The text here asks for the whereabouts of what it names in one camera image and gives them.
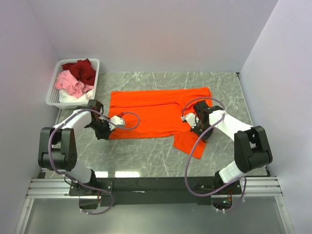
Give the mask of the pink t shirt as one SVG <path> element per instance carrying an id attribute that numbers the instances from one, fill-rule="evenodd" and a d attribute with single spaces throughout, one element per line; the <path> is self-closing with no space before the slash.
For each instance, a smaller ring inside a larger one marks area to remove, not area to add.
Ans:
<path id="1" fill-rule="evenodd" d="M 64 90 L 67 94 L 76 98 L 80 98 L 94 89 L 92 85 L 87 85 L 78 81 L 69 70 L 58 74 L 55 87 L 58 90 Z"/>

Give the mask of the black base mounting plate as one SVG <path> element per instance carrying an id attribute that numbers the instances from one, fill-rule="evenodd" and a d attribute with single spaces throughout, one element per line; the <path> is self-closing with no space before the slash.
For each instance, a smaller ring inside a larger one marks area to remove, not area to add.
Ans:
<path id="1" fill-rule="evenodd" d="M 231 198 L 241 195 L 239 181 L 222 188 L 222 181 L 202 177 L 95 178 L 84 187 L 71 182 L 69 196 L 79 198 L 79 207 L 94 210 L 115 205 L 188 204 L 212 205 L 212 192 Z"/>

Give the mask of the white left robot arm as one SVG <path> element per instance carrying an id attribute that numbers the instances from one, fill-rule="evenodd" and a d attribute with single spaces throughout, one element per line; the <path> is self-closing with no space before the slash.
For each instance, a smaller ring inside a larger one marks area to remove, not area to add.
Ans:
<path id="1" fill-rule="evenodd" d="M 69 174 L 70 178 L 81 182 L 72 182 L 72 189 L 87 196 L 98 193 L 97 178 L 93 170 L 78 162 L 75 135 L 80 130 L 91 128 L 98 140 L 108 140 L 113 126 L 105 118 L 100 118 L 103 111 L 103 104 L 93 99 L 85 108 L 75 109 L 63 123 L 44 127 L 40 132 L 39 166 L 50 171 L 59 171 L 61 175 Z"/>

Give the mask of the orange t shirt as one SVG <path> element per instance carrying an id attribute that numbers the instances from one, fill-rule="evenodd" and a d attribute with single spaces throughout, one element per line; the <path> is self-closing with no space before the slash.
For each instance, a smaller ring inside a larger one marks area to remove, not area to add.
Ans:
<path id="1" fill-rule="evenodd" d="M 173 146 L 200 159 L 205 143 L 195 147 L 197 135 L 190 131 L 181 116 L 192 113 L 189 101 L 207 97 L 209 106 L 212 93 L 207 87 L 178 90 L 118 91 L 111 93 L 109 117 L 124 114 L 126 130 L 116 129 L 110 139 L 174 137 Z"/>

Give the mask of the white plastic basket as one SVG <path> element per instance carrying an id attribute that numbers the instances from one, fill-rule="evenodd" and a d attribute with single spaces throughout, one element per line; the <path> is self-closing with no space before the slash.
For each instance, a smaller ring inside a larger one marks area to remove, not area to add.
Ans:
<path id="1" fill-rule="evenodd" d="M 60 60 L 54 69 L 54 73 L 52 75 L 52 79 L 50 82 L 50 86 L 47 92 L 46 96 L 46 104 L 50 106 L 56 106 L 59 109 L 75 109 L 79 106 L 87 106 L 88 101 L 82 101 L 82 102 L 66 102 L 62 103 L 59 101 L 59 90 L 55 87 L 55 83 L 57 81 L 57 76 L 59 73 L 63 71 L 62 65 L 66 63 L 74 63 L 77 62 L 78 60 L 84 60 L 83 58 L 72 58 L 72 59 L 63 59 Z M 91 62 L 91 66 L 93 69 L 96 71 L 96 76 L 95 76 L 95 84 L 92 92 L 91 99 L 95 99 L 96 95 L 96 90 L 97 90 L 97 83 L 98 83 L 98 76 L 99 76 L 99 71 L 100 71 L 100 61 L 97 58 L 90 58 L 89 61 Z"/>

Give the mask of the dark red t shirt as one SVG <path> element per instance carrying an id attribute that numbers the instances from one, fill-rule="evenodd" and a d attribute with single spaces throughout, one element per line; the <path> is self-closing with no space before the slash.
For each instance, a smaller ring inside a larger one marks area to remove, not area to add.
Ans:
<path id="1" fill-rule="evenodd" d="M 76 63 L 66 63 L 62 65 L 63 71 L 69 70 L 70 73 L 85 85 L 94 86 L 96 70 L 92 67 L 90 60 L 78 60 Z"/>

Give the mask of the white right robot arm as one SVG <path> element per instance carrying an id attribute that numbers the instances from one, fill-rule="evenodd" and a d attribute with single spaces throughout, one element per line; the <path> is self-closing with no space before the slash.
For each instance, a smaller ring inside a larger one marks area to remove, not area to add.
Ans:
<path id="1" fill-rule="evenodd" d="M 224 195 L 231 189 L 231 183 L 238 181 L 246 173 L 270 164 L 273 160 L 265 129 L 251 126 L 229 115 L 220 106 L 208 106 L 201 100 L 194 106 L 194 113 L 182 117 L 190 126 L 190 131 L 198 136 L 190 155 L 199 142 L 207 142 L 214 128 L 227 135 L 234 142 L 234 160 L 214 176 L 214 190 L 205 194 Z"/>

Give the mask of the aluminium rail frame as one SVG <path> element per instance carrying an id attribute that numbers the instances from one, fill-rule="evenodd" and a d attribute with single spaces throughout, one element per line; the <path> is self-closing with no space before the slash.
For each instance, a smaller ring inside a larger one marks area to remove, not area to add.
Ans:
<path id="1" fill-rule="evenodd" d="M 79 161 L 99 177 L 183 176 L 188 156 L 173 138 L 97 140 L 85 130 Z M 223 214 L 195 204 L 115 206 L 105 214 L 79 211 L 69 184 L 54 173 L 33 179 L 17 226 L 19 234 L 292 234 L 293 226 L 276 177 L 249 174 L 242 203 Z"/>

